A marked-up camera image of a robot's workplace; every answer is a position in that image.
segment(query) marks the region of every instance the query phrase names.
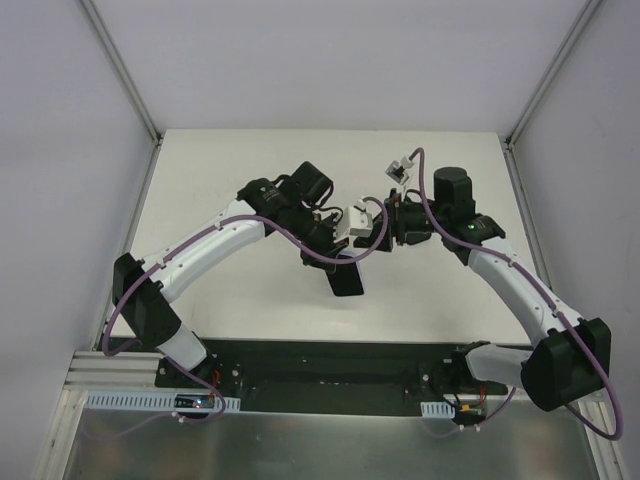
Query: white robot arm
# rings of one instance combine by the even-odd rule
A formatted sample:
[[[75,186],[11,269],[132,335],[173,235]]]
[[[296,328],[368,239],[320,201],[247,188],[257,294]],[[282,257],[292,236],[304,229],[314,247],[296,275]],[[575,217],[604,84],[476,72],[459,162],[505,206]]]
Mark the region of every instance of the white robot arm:
[[[411,166],[410,161],[396,162],[387,174],[404,185]],[[413,201],[408,196],[411,193],[420,195],[420,201]],[[424,207],[425,201],[429,212]],[[423,198],[420,191],[392,190],[385,206],[391,220],[389,241],[381,250],[391,251],[392,239],[399,245],[415,244],[429,239],[434,232],[440,233],[445,247],[493,288],[529,337],[532,351],[499,347],[489,342],[462,347],[455,358],[463,363],[457,366],[465,370],[464,375],[524,388],[532,401],[545,411],[603,387],[601,376],[567,325],[575,330],[606,373],[611,349],[609,328],[599,318],[584,319],[518,262],[505,232],[491,217],[476,212],[471,179],[464,169],[436,170],[433,200]],[[376,217],[374,235],[378,228],[380,218]],[[356,242],[356,246],[368,244],[366,239]],[[562,312],[565,323],[558,318],[558,312]]]
[[[139,260],[129,253],[116,260],[114,304],[120,302],[134,282],[148,275],[122,306],[124,319],[143,345],[159,350],[195,376],[211,379],[215,369],[213,356],[170,304],[229,255],[273,232],[268,225],[251,218],[221,226],[239,216],[257,215],[271,220],[313,252],[338,257],[348,246],[350,236],[371,233],[372,220],[362,201],[346,212],[337,209],[340,214],[322,218],[318,212],[325,210],[322,206],[332,189],[333,182],[309,162],[291,176],[283,175],[274,182],[265,178],[249,182],[222,212],[175,244]],[[165,263],[171,252],[176,253]],[[319,262],[305,253],[301,257],[305,265],[326,271],[330,281],[339,277],[336,265]]]

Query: white tabletop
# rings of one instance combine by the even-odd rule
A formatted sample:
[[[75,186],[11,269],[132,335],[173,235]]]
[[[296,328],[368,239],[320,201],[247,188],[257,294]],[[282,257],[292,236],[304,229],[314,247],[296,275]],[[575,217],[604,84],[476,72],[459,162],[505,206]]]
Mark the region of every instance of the white tabletop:
[[[507,232],[532,266],[524,227],[492,133],[308,130],[169,130],[132,246],[139,258],[192,232],[248,181],[292,173],[310,161],[335,183],[331,205],[380,199],[395,184],[384,174],[415,147],[427,153],[427,188],[443,166],[465,168],[479,212]],[[325,274],[273,234],[226,259],[173,303],[201,337],[383,342],[525,343],[497,295],[434,236],[361,265],[365,295],[336,298]],[[130,336],[124,320],[115,336]]]

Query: purple cable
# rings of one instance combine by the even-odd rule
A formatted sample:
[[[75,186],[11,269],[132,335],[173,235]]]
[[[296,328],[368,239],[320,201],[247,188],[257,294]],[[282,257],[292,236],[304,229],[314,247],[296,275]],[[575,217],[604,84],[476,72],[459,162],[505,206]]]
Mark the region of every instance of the purple cable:
[[[480,427],[482,425],[486,425],[489,420],[495,418],[500,412],[502,412],[507,407],[507,405],[509,405],[509,403],[513,399],[513,396],[516,394],[517,390],[518,389],[516,387],[513,387],[511,389],[511,391],[509,392],[509,395],[507,395],[507,398],[505,398],[504,402],[502,402],[502,405],[500,405],[494,412],[491,412],[491,415],[489,415],[487,418],[485,418],[484,420],[482,420],[480,423],[478,423],[475,426],[469,425],[467,427],[464,427],[463,429],[456,428],[456,429],[450,430],[450,431],[448,431],[446,433],[433,433],[424,424],[422,425],[422,428],[424,429],[425,432],[427,432],[427,434],[429,436],[431,436],[433,438],[442,439],[442,438],[450,437],[451,435],[454,435],[456,433],[464,432],[465,430],[469,430],[469,429],[472,429],[472,428],[475,429],[476,426]]]
[[[512,262],[511,258],[502,252],[498,252],[491,248],[486,248],[480,245],[474,245],[473,243],[468,243],[463,240],[459,240],[454,236],[450,235],[444,228],[442,228],[442,226],[436,220],[435,215],[431,211],[431,207],[429,206],[429,201],[427,200],[426,189],[424,185],[424,168],[425,168],[424,149],[417,148],[411,154],[409,159],[413,160],[417,155],[420,156],[419,173],[418,173],[418,182],[420,185],[420,198],[422,199],[422,205],[424,206],[425,212],[429,217],[429,221],[431,222],[433,227],[436,229],[436,231],[440,234],[440,236],[442,236],[443,238],[445,238],[446,240],[452,243],[455,243],[456,245],[460,245],[461,247],[468,248],[471,250],[477,250],[483,253],[488,253],[490,255],[498,257],[504,260],[505,262],[509,263],[513,268],[518,270],[518,272],[520,272],[522,276],[524,276],[527,279],[527,281],[531,284],[531,286],[533,286],[533,288],[540,294],[540,296],[543,298],[543,300],[549,306],[549,308],[551,308],[551,310],[553,311],[556,311],[557,309],[556,302],[554,302],[553,298],[551,298],[547,294],[547,292],[544,290],[544,288],[542,288],[542,285],[540,285],[540,282],[538,281],[538,279],[536,279],[531,273],[529,273],[529,271],[526,268],[524,268],[522,265],[516,262]],[[578,333],[575,331],[575,328],[573,328],[573,325],[571,325],[571,323],[569,322],[567,317],[564,315],[564,313],[562,313],[561,311],[557,311],[556,314],[558,319],[560,320],[560,323],[562,323],[562,326],[569,332],[569,335],[571,335],[571,337],[575,340],[576,344],[580,347],[580,350],[582,350],[582,352],[585,354],[585,356],[593,366],[593,369],[596,371],[596,373],[602,380],[602,383],[604,384],[604,387],[607,390],[607,393],[609,394],[609,399],[611,400],[611,406],[613,407],[613,413],[616,418],[614,433],[607,433],[599,429],[593,423],[591,423],[588,419],[586,419],[582,414],[580,414],[580,412],[578,412],[571,405],[565,405],[565,406],[585,426],[593,430],[596,434],[600,435],[601,437],[607,440],[618,440],[620,437],[622,437],[622,432],[624,430],[624,422],[622,420],[622,407],[620,406],[620,401],[616,394],[615,388],[613,387],[613,384],[611,383],[611,380],[609,379],[607,372],[604,371],[604,369],[602,368],[602,365],[600,365],[600,362],[598,362],[598,359],[591,352],[589,347],[587,347],[587,345],[584,343],[582,338],[580,338],[580,335],[578,335]]]
[[[89,433],[87,431],[86,428],[86,420],[82,421],[82,429],[80,430],[80,432],[82,433],[82,435],[84,435],[85,437],[87,437],[89,440],[92,440],[94,442],[110,442],[112,440],[117,440],[118,438],[124,437],[125,435],[128,435],[132,432],[135,432],[136,430],[144,427],[145,425],[148,425],[149,423],[153,422],[154,420],[157,420],[158,418],[162,418],[162,417],[169,417],[171,416],[170,412],[160,412],[160,413],[156,413],[155,415],[152,415],[149,418],[146,418],[145,420],[143,420],[142,422],[138,423],[137,425],[134,425],[133,427],[127,428],[121,432],[118,432],[114,435],[109,435],[108,437],[97,437],[91,433]]]
[[[181,243],[173,251],[171,251],[167,255],[165,255],[164,258],[162,259],[162,261],[164,263],[167,263],[167,262],[173,260],[173,258],[176,257],[176,255],[179,255],[180,253],[182,253],[185,249],[189,248],[191,245],[196,243],[198,240],[200,240],[200,239],[206,237],[207,235],[209,235],[210,233],[218,230],[218,228],[222,229],[222,228],[224,228],[225,226],[227,226],[227,225],[229,225],[231,223],[238,222],[238,221],[241,221],[241,220],[256,220],[256,221],[262,222],[263,224],[268,225],[271,228],[273,228],[274,230],[278,231],[279,233],[284,235],[284,237],[287,240],[289,240],[291,243],[293,243],[296,247],[298,247],[300,250],[302,250],[303,252],[305,252],[309,256],[315,258],[316,260],[319,260],[319,261],[324,262],[324,263],[333,264],[333,265],[349,265],[351,263],[356,263],[356,262],[359,262],[360,260],[368,257],[373,252],[375,252],[375,250],[378,248],[378,246],[380,245],[380,243],[382,243],[382,240],[384,239],[384,235],[385,235],[385,233],[387,231],[387,225],[389,223],[389,216],[387,214],[387,210],[384,207],[384,204],[380,200],[378,200],[377,198],[374,198],[374,197],[365,197],[364,201],[365,202],[373,202],[378,206],[378,208],[380,208],[381,213],[382,213],[382,229],[380,230],[380,234],[376,238],[375,242],[373,242],[371,247],[369,247],[366,251],[364,251],[360,255],[358,255],[356,257],[353,257],[353,258],[336,259],[336,258],[325,257],[323,255],[320,255],[320,254],[314,252],[313,250],[311,250],[307,246],[303,245],[291,233],[289,233],[287,230],[282,228],[277,223],[269,220],[268,218],[260,217],[258,215],[237,215],[235,217],[231,217],[231,218],[227,218],[225,220],[222,220],[220,222],[219,226],[218,225],[211,225],[211,226],[201,230],[200,232],[196,233],[191,238],[189,238],[189,239],[185,240],[183,243]],[[130,340],[127,340],[125,343],[123,343],[122,345],[120,345],[116,349],[109,350],[109,340],[111,339],[111,332],[113,331],[113,326],[115,325],[116,320],[117,320],[118,316],[120,315],[120,313],[122,312],[122,309],[124,308],[125,304],[131,298],[131,296],[135,293],[135,291],[140,287],[140,285],[142,285],[145,280],[150,278],[159,269],[160,269],[160,264],[156,263],[149,270],[147,270],[144,274],[142,274],[140,276],[140,278],[138,278],[127,289],[127,291],[124,293],[124,295],[122,296],[122,298],[120,299],[120,301],[116,305],[116,308],[114,309],[113,313],[111,314],[111,317],[109,318],[109,321],[107,322],[107,326],[106,326],[106,328],[104,330],[104,334],[102,336],[102,352],[107,357],[112,357],[114,355],[117,355],[118,353],[121,353],[121,352],[127,350],[129,347],[131,347],[132,345],[134,345],[135,343],[138,342],[138,340],[136,338],[132,338]],[[222,394],[218,391],[218,389],[216,389],[213,385],[208,384],[204,380],[196,377],[195,375],[192,375],[189,371],[187,371],[186,369],[184,369],[183,367],[178,365],[178,363],[176,363],[169,356],[165,355],[165,358],[167,359],[167,361],[169,361],[169,363],[171,363],[183,375],[186,375],[187,377],[189,377],[194,382],[197,382],[200,385],[203,385],[205,388],[211,390],[211,392],[213,392],[213,394],[216,397],[218,397],[222,402],[222,409],[219,412],[215,412],[215,413],[212,412],[206,418],[202,418],[202,419],[193,419],[193,418],[182,417],[182,418],[184,418],[185,422],[188,422],[188,423],[201,423],[201,422],[204,422],[204,421],[211,421],[211,420],[213,420],[215,418],[218,418],[220,415],[222,415],[224,413],[224,411],[226,410],[226,401],[225,401],[225,398],[222,396]],[[143,425],[146,425],[147,423],[151,422],[152,420],[155,420],[156,418],[159,418],[159,417],[164,416],[164,415],[166,415],[164,412],[163,412],[162,415],[154,415],[153,417],[148,418],[147,420],[145,420],[144,422],[140,423],[139,425],[136,425],[135,427],[132,427],[132,428],[130,428],[128,430],[125,430],[124,432],[116,434],[114,437],[107,437],[107,439],[119,438],[119,437],[121,437],[123,435],[126,435],[129,432],[137,430],[139,427],[141,427]]]
[[[229,225],[230,223],[238,222],[240,220],[256,220],[256,221],[262,222],[265,225],[268,225],[271,228],[273,228],[274,230],[278,231],[279,233],[284,235],[284,237],[287,240],[289,240],[291,243],[293,243],[296,247],[298,247],[300,250],[302,250],[304,253],[306,253],[310,257],[315,258],[316,260],[319,260],[319,261],[324,262],[324,263],[329,263],[329,264],[332,264],[332,265],[349,265],[351,263],[359,262],[360,260],[363,260],[364,258],[366,258],[369,255],[371,255],[376,250],[376,248],[378,248],[380,243],[382,243],[382,240],[384,239],[384,235],[385,235],[385,233],[387,231],[387,225],[388,225],[388,222],[389,222],[389,216],[387,215],[387,210],[384,207],[384,204],[380,200],[378,200],[377,198],[373,198],[373,197],[365,197],[364,201],[365,202],[373,202],[376,205],[378,205],[378,207],[380,208],[380,210],[382,212],[382,229],[380,230],[380,234],[378,235],[378,238],[376,238],[376,241],[373,242],[373,245],[371,245],[371,247],[369,247],[365,252],[363,252],[360,255],[358,255],[356,257],[353,257],[353,258],[338,259],[338,258],[330,258],[330,257],[325,257],[323,255],[320,255],[320,254],[314,252],[313,250],[311,250],[309,247],[303,245],[296,237],[294,237],[291,233],[289,233],[287,230],[282,228],[277,223],[273,222],[272,220],[269,220],[268,218],[260,217],[258,215],[237,215],[235,217],[227,218],[227,219],[222,220],[220,222],[219,228],[224,228],[225,226]],[[173,260],[173,258],[176,255],[182,253],[185,249],[189,248],[191,245],[196,243],[198,240],[202,239],[203,237],[206,237],[211,232],[214,232],[216,230],[218,230],[218,225],[211,225],[210,227],[207,227],[207,228],[201,230],[200,232],[196,233],[191,238],[185,240],[182,244],[180,244],[178,247],[176,247],[173,251],[171,251],[167,255],[165,255],[164,258],[162,259],[162,261],[164,263],[167,263],[167,262]],[[115,310],[113,311],[113,313],[111,314],[111,317],[109,318],[109,321],[107,322],[107,326],[106,326],[106,328],[104,330],[104,335],[102,336],[102,351],[107,357],[112,357],[114,355],[117,355],[118,353],[123,352],[127,348],[131,347],[131,345],[133,345],[133,344],[138,342],[138,340],[136,338],[132,338],[130,340],[127,340],[124,344],[120,345],[118,348],[116,348],[114,350],[109,350],[109,340],[111,339],[111,332],[113,331],[113,326],[115,325],[116,319],[118,318],[118,316],[122,312],[122,309],[124,308],[125,304],[131,298],[131,296],[135,293],[135,291],[140,287],[140,285],[142,285],[142,283],[145,280],[150,278],[159,269],[160,269],[160,265],[156,263],[149,270],[147,270],[144,274],[142,274],[140,276],[140,278],[138,278],[133,283],[133,285],[131,285],[131,287],[129,287],[129,289],[124,293],[124,295],[122,296],[122,298],[120,299],[120,301],[116,305]]]

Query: purple wire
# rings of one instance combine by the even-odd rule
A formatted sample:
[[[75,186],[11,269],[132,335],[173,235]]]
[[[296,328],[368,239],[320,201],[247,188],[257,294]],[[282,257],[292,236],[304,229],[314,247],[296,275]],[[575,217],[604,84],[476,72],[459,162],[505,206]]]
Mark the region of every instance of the purple wire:
[[[507,405],[509,405],[509,403],[511,402],[511,400],[513,399],[514,395],[516,394],[516,391],[518,389],[516,387],[513,387],[511,389],[511,391],[509,392],[509,395],[507,395],[507,398],[505,398],[504,402],[502,402],[502,405],[500,405],[495,411],[491,412],[491,414],[485,418],[484,420],[482,420],[480,423],[477,424],[478,427],[482,426],[482,425],[486,425],[488,421],[490,421],[491,419],[495,418],[500,412],[502,412]],[[424,423],[422,424],[422,428],[424,429],[425,432],[427,432],[427,434],[433,438],[437,438],[437,439],[442,439],[442,438],[447,438],[450,437],[451,435],[454,435],[456,433],[461,433],[464,432],[465,430],[469,430],[469,429],[475,429],[476,426],[466,426],[463,429],[460,428],[455,428],[453,430],[449,430],[446,433],[433,433],[431,430],[429,430],[426,425],[424,425]]]
[[[378,248],[378,246],[382,243],[382,240],[384,239],[384,235],[385,235],[385,233],[387,231],[387,225],[389,223],[389,216],[387,214],[387,209],[384,207],[384,204],[380,200],[378,200],[377,198],[374,198],[374,197],[365,197],[364,201],[365,202],[373,202],[376,205],[378,205],[378,207],[380,208],[381,213],[382,213],[382,229],[380,230],[380,234],[378,235],[378,238],[376,238],[375,242],[373,242],[371,247],[369,247],[367,250],[365,250],[363,253],[361,253],[360,255],[358,255],[356,257],[344,258],[344,259],[325,257],[323,255],[320,255],[320,254],[314,252],[313,250],[311,250],[307,246],[303,245],[291,233],[289,233],[287,230],[285,230],[284,228],[282,228],[280,225],[278,225],[277,223],[273,222],[272,220],[269,220],[268,218],[260,217],[258,215],[236,215],[235,217],[231,217],[231,218],[227,218],[225,220],[222,220],[220,222],[220,226],[219,227],[218,227],[218,225],[214,224],[214,225],[211,225],[211,226],[201,230],[200,232],[196,233],[191,238],[185,240],[182,244],[177,246],[173,251],[171,251],[167,255],[165,255],[164,258],[162,259],[162,261],[164,263],[167,263],[167,262],[173,260],[173,258],[176,255],[179,255],[185,249],[189,248],[191,245],[196,243],[198,240],[206,237],[211,232],[214,232],[214,231],[218,230],[218,228],[224,228],[225,226],[229,225],[230,223],[238,222],[238,221],[241,221],[241,220],[256,220],[256,221],[262,222],[265,225],[268,225],[271,228],[273,228],[274,230],[278,231],[287,240],[289,240],[291,243],[293,243],[296,247],[298,247],[300,250],[302,250],[304,253],[306,253],[310,257],[315,258],[316,260],[319,260],[319,261],[324,262],[324,263],[329,263],[329,264],[332,264],[332,265],[349,265],[349,264],[352,264],[352,263],[356,263],[356,262],[359,262],[360,260],[363,260],[363,259],[367,258],[369,255],[371,255],[373,252],[375,252],[375,250]],[[136,338],[132,338],[132,339],[126,341],[124,344],[120,345],[118,348],[116,348],[114,350],[109,350],[109,340],[111,339],[111,332],[113,331],[113,327],[114,327],[114,325],[116,323],[116,320],[117,320],[118,316],[120,315],[120,313],[122,312],[122,309],[124,308],[125,304],[131,298],[131,296],[135,293],[135,291],[140,287],[140,285],[142,285],[142,283],[144,283],[145,280],[150,278],[159,269],[160,269],[160,265],[156,263],[149,270],[147,270],[145,273],[143,273],[131,285],[131,287],[129,287],[129,289],[124,293],[124,295],[122,296],[122,298],[120,299],[120,301],[116,305],[116,308],[114,309],[113,313],[111,314],[111,317],[109,318],[109,321],[107,322],[107,326],[106,326],[106,328],[104,330],[104,335],[102,336],[102,351],[107,357],[112,357],[114,355],[117,355],[118,353],[125,351],[127,348],[131,347],[132,345],[134,345],[135,343],[138,342],[138,340]]]
[[[325,257],[323,255],[320,255],[320,254],[314,252],[313,250],[311,250],[307,246],[303,245],[291,233],[289,233],[287,230],[282,228],[277,223],[269,220],[268,218],[264,218],[264,217],[261,217],[261,216],[258,216],[258,215],[236,215],[235,217],[231,217],[231,218],[227,218],[225,220],[222,220],[220,222],[219,226],[214,224],[214,225],[211,225],[211,226],[201,230],[200,232],[196,233],[195,235],[193,235],[192,237],[190,237],[189,239],[187,239],[183,243],[181,243],[174,250],[169,252],[167,255],[165,255],[163,257],[162,261],[163,261],[163,263],[167,263],[167,262],[173,260],[173,258],[175,258],[177,255],[182,253],[185,249],[189,248],[194,243],[196,243],[198,240],[201,240],[202,238],[206,237],[210,233],[212,233],[212,232],[214,232],[214,231],[216,231],[218,229],[222,229],[222,228],[224,228],[225,226],[227,226],[227,225],[229,225],[231,223],[238,222],[238,221],[241,221],[241,220],[255,220],[255,221],[258,221],[258,222],[262,222],[263,224],[268,225],[271,228],[273,228],[274,230],[278,231],[287,240],[289,240],[291,243],[293,243],[296,247],[298,247],[300,250],[302,250],[303,252],[308,254],[310,257],[315,258],[316,260],[319,260],[319,261],[324,262],[324,263],[333,264],[333,265],[349,265],[351,263],[356,263],[356,262],[359,262],[360,260],[363,260],[364,258],[368,257],[373,252],[375,252],[375,250],[378,248],[378,246],[380,245],[380,243],[382,243],[382,240],[384,239],[384,235],[385,235],[385,233],[387,231],[387,225],[389,223],[389,216],[387,214],[387,210],[384,207],[384,204],[380,200],[378,200],[377,198],[374,198],[374,197],[365,197],[364,201],[365,202],[373,202],[378,206],[378,208],[380,208],[381,213],[382,213],[382,229],[380,230],[380,234],[376,238],[375,242],[373,242],[371,247],[369,247],[366,251],[364,251],[363,253],[361,253],[360,255],[358,255],[356,257],[347,258],[347,259],[337,259],[337,258]],[[151,266],[151,268],[149,270],[144,272],[135,282],[133,282],[133,284],[127,289],[127,291],[124,293],[124,295],[122,296],[122,298],[120,299],[120,301],[116,305],[116,308],[114,309],[113,313],[111,314],[111,317],[109,318],[109,321],[107,322],[107,325],[106,325],[106,327],[104,329],[104,334],[102,336],[102,352],[107,357],[112,357],[114,355],[117,355],[117,354],[127,350],[132,345],[138,343],[138,340],[136,338],[132,338],[132,339],[127,340],[125,343],[123,343],[119,347],[115,348],[114,350],[109,350],[109,340],[111,339],[111,332],[113,331],[113,327],[114,327],[114,325],[116,323],[116,320],[117,320],[118,316],[120,315],[120,313],[122,312],[122,309],[124,308],[125,304],[127,303],[127,301],[129,301],[131,296],[140,287],[140,285],[142,285],[145,280],[150,278],[160,268],[161,268],[160,264],[158,264],[158,263],[156,263],[155,265]],[[226,410],[227,406],[226,406],[226,401],[225,401],[224,396],[218,391],[218,389],[215,388],[213,385],[210,385],[209,383],[205,382],[204,380],[202,380],[202,379],[196,377],[195,375],[191,374],[188,370],[186,370],[185,368],[180,366],[175,360],[173,360],[168,355],[164,355],[164,356],[167,359],[167,361],[169,363],[171,363],[183,375],[186,375],[187,377],[189,377],[194,382],[197,382],[200,385],[203,385],[205,388],[211,390],[211,392],[213,392],[213,394],[216,397],[218,397],[222,402],[222,408],[221,408],[221,410],[219,412],[212,412],[210,415],[207,415],[207,417],[201,418],[201,419],[182,417],[182,418],[184,418],[184,421],[188,422],[188,423],[201,423],[201,422],[209,422],[211,420],[214,420],[214,419],[220,417],[220,415],[222,415],[224,413],[224,411]],[[141,422],[140,424],[138,424],[138,425],[136,425],[134,427],[131,427],[130,429],[125,430],[124,432],[120,432],[120,433],[118,433],[118,434],[116,434],[116,435],[114,435],[112,437],[106,437],[106,439],[107,440],[112,440],[112,439],[124,436],[127,433],[133,432],[134,430],[137,430],[141,426],[146,425],[147,423],[155,420],[156,418],[159,418],[159,417],[165,416],[165,415],[166,414],[164,412],[162,414],[154,415],[153,417],[150,417],[150,418],[146,419],[145,421]]]
[[[152,415],[151,417],[144,419],[142,422],[134,425],[133,427],[127,428],[127,429],[125,429],[125,430],[123,430],[121,432],[118,432],[118,433],[114,434],[114,435],[109,435],[108,437],[98,437],[98,436],[93,435],[92,433],[89,433],[87,431],[87,428],[86,428],[86,425],[85,425],[86,420],[83,420],[82,429],[80,431],[81,431],[82,435],[84,435],[89,440],[92,440],[94,442],[110,442],[112,440],[117,440],[118,438],[122,438],[125,435],[128,435],[128,434],[130,434],[132,432],[135,432],[136,430],[144,427],[145,425],[148,425],[149,423],[157,420],[158,418],[169,417],[169,416],[171,416],[170,412],[156,413],[155,415]]]
[[[417,155],[420,157],[419,158],[419,162],[420,162],[419,163],[419,173],[418,173],[418,182],[419,182],[419,185],[420,185],[420,198],[422,199],[422,205],[424,206],[425,212],[427,213],[427,216],[429,217],[429,221],[431,222],[431,225],[433,225],[433,227],[440,234],[440,236],[442,236],[443,238],[445,238],[446,240],[448,240],[448,241],[450,241],[452,243],[455,243],[456,245],[460,245],[461,247],[468,248],[468,249],[471,249],[471,250],[477,250],[477,251],[483,252],[483,253],[488,253],[490,255],[498,257],[498,258],[504,260],[505,262],[509,263],[512,267],[514,267],[516,270],[518,270],[518,272],[520,272],[523,277],[525,277],[527,279],[527,281],[531,284],[531,286],[533,286],[533,288],[540,294],[540,296],[543,298],[543,300],[549,306],[549,308],[551,308],[551,310],[553,310],[555,312],[557,310],[556,302],[553,300],[553,298],[551,298],[549,296],[549,294],[547,294],[547,292],[542,287],[542,285],[540,284],[538,279],[536,277],[534,277],[531,273],[529,273],[529,271],[525,267],[523,267],[522,265],[520,265],[517,262],[512,262],[511,258],[508,255],[505,255],[502,252],[498,252],[498,251],[493,250],[491,248],[486,248],[486,247],[482,247],[480,245],[475,245],[473,243],[468,243],[468,242],[465,242],[463,240],[459,240],[459,239],[455,238],[454,236],[450,235],[444,228],[442,228],[442,226],[436,220],[435,215],[431,211],[431,207],[429,206],[429,201],[428,201],[427,195],[426,195],[426,189],[425,189],[425,185],[424,185],[424,168],[425,168],[425,153],[424,153],[424,149],[423,148],[417,148],[411,154],[411,156],[409,158],[411,160],[413,160]],[[622,407],[620,406],[620,400],[618,399],[618,396],[616,394],[615,388],[614,388],[613,384],[611,383],[611,380],[609,379],[609,376],[607,375],[607,372],[604,371],[604,368],[602,368],[602,365],[600,365],[600,362],[598,361],[598,359],[591,352],[589,347],[584,343],[582,338],[580,338],[580,335],[578,335],[578,333],[576,332],[575,328],[573,328],[573,325],[571,325],[571,323],[569,322],[567,317],[564,315],[564,313],[562,313],[561,311],[557,311],[556,315],[557,315],[558,319],[560,320],[560,323],[562,323],[562,326],[569,332],[569,335],[571,335],[571,337],[575,340],[576,344],[580,347],[580,350],[582,350],[582,352],[585,354],[585,356],[587,357],[587,359],[589,360],[589,362],[593,366],[594,370],[596,371],[596,373],[598,374],[598,376],[602,380],[602,383],[604,384],[604,387],[607,390],[607,393],[609,394],[609,398],[611,400],[611,406],[613,407],[613,413],[614,413],[614,416],[615,416],[615,419],[616,419],[614,433],[607,433],[607,432],[599,429],[593,423],[591,423],[587,418],[585,418],[582,414],[580,414],[580,412],[578,412],[573,406],[571,406],[571,405],[565,405],[565,406],[585,426],[587,426],[588,428],[593,430],[596,434],[600,435],[601,437],[603,437],[603,438],[605,438],[607,440],[618,440],[620,437],[622,437],[622,432],[624,430],[624,422],[623,422],[623,419],[622,419]]]

